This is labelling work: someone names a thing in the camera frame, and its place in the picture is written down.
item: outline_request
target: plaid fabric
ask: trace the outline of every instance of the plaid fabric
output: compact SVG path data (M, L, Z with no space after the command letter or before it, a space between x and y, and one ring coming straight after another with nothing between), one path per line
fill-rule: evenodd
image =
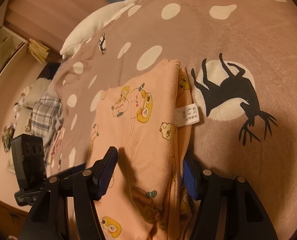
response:
M63 106L58 98L44 95L33 106L31 134L44 138L56 119L61 116Z

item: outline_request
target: white stuffed animal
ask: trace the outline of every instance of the white stuffed animal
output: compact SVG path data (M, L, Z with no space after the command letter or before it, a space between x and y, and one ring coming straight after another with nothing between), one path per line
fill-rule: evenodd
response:
M108 4L82 20L66 38L60 51L63 59L73 56L80 48L83 41L93 36L95 31L102 29L105 24L125 7L130 8L140 0L125 0Z

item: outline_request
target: white care label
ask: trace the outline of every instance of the white care label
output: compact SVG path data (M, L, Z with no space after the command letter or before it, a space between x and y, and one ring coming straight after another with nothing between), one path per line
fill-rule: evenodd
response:
M176 127L194 124L200 121L196 104L175 109L174 122Z

